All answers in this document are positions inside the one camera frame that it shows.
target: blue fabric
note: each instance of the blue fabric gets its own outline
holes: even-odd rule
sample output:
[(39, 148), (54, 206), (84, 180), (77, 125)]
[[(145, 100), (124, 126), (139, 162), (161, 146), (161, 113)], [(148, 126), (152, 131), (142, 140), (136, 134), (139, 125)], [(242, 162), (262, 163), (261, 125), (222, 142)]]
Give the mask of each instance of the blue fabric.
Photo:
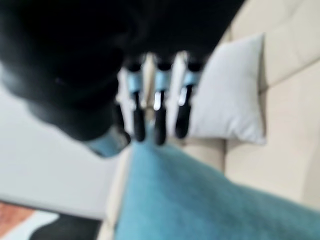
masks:
[(320, 240), (320, 214), (148, 140), (134, 143), (115, 239)]

